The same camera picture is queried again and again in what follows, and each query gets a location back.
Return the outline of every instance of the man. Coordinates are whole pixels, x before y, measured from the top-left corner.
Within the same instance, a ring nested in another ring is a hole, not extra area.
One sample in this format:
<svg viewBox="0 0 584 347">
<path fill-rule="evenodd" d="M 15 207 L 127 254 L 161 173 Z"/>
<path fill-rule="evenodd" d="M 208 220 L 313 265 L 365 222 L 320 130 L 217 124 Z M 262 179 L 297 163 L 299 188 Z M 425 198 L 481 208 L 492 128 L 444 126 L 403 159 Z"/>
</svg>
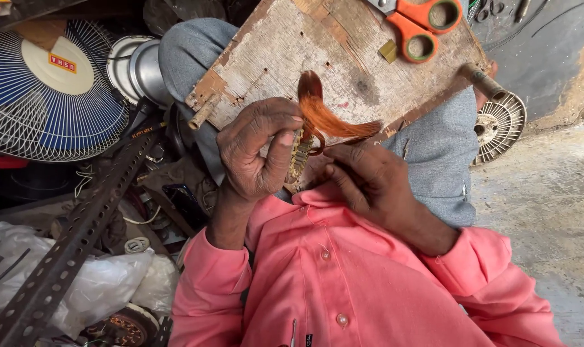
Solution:
<svg viewBox="0 0 584 347">
<path fill-rule="evenodd" d="M 162 73 L 186 117 L 183 99 L 235 32 L 198 19 L 164 36 Z M 469 88 L 382 146 L 327 147 L 327 182 L 291 203 L 280 189 L 296 103 L 250 104 L 216 144 L 205 124 L 195 137 L 219 197 L 187 250 L 169 345 L 562 346 L 508 238 L 470 227 L 474 100 Z"/>
</svg>

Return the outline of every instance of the usha logo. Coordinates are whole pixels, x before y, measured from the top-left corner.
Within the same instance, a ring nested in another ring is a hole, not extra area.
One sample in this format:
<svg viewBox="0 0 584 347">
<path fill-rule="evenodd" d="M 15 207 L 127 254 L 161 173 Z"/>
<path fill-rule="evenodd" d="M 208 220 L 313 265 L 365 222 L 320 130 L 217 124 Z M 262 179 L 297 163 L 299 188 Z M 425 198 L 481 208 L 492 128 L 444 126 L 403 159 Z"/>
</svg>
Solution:
<svg viewBox="0 0 584 347">
<path fill-rule="evenodd" d="M 75 72 L 75 63 L 71 62 L 67 59 L 63 59 L 56 54 L 48 53 L 48 62 L 52 65 L 55 65 L 60 68 L 64 68 L 65 70 L 76 73 Z"/>
</svg>

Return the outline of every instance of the pink shirt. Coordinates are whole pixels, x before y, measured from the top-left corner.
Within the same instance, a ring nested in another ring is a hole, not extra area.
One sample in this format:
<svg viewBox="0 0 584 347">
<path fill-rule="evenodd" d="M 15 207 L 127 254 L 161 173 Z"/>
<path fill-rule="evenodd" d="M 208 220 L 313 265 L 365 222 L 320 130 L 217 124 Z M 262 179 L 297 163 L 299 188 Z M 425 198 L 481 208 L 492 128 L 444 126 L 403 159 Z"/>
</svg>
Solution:
<svg viewBox="0 0 584 347">
<path fill-rule="evenodd" d="M 450 252 L 426 257 L 339 199 L 323 185 L 294 204 L 260 201 L 247 228 L 253 271 L 247 249 L 212 247 L 200 232 L 169 346 L 290 346 L 294 320 L 294 347 L 563 346 L 507 237 L 463 228 Z"/>
</svg>

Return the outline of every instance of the orange scissors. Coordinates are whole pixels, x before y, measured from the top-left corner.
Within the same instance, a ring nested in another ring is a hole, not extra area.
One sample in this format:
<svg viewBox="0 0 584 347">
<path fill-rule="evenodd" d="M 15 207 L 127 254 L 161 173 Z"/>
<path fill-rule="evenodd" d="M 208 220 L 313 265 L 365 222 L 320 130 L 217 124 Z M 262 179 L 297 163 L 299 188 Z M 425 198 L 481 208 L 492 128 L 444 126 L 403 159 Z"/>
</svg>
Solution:
<svg viewBox="0 0 584 347">
<path fill-rule="evenodd" d="M 437 52 L 437 38 L 434 34 L 444 34 L 454 29 L 461 21 L 461 4 L 457 0 L 429 0 L 424 4 L 414 5 L 404 0 L 367 0 L 386 14 L 386 20 L 393 23 L 401 31 L 403 55 L 413 63 L 422 63 L 433 58 Z M 431 18 L 431 12 L 436 6 L 447 10 L 446 23 L 438 25 Z M 422 55 L 414 55 L 410 51 L 413 38 L 424 39 L 427 47 Z"/>
</svg>

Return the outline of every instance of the fan guard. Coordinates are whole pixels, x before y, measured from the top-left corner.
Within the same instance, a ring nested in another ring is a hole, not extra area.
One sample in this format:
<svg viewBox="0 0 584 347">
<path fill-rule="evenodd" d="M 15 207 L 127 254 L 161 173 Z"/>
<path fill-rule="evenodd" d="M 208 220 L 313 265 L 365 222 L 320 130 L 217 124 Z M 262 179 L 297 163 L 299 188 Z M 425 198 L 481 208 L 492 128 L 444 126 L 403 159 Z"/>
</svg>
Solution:
<svg viewBox="0 0 584 347">
<path fill-rule="evenodd" d="M 111 43 L 105 29 L 83 20 L 68 21 L 50 53 L 0 32 L 0 152 L 69 162 L 118 141 L 128 107 L 115 100 L 105 73 Z"/>
<path fill-rule="evenodd" d="M 508 151 L 519 140 L 526 118 L 523 101 L 511 92 L 498 102 L 486 102 L 476 115 L 474 131 L 479 148 L 470 166 L 494 161 Z"/>
</svg>

